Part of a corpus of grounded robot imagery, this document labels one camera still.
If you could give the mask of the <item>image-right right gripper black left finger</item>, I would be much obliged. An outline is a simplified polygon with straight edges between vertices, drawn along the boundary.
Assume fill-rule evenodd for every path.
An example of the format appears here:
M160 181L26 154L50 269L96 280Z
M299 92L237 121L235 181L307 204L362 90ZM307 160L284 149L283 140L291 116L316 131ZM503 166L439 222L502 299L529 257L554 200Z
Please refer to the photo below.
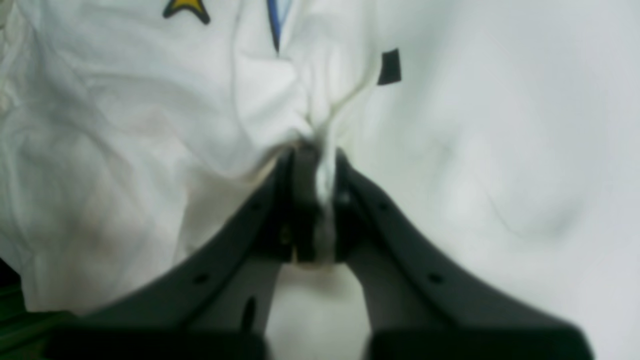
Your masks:
M59 326L47 360L267 360L282 264L314 260L319 151L293 147L222 229L167 274Z

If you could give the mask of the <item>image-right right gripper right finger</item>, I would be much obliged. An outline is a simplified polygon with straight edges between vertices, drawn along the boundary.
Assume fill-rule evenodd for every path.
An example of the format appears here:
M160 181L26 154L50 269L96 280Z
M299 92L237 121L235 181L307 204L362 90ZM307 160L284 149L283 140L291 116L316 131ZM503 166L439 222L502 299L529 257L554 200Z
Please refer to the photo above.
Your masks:
M500 291L439 250L393 199L335 160L335 259L354 273L367 360L592 360L569 321Z

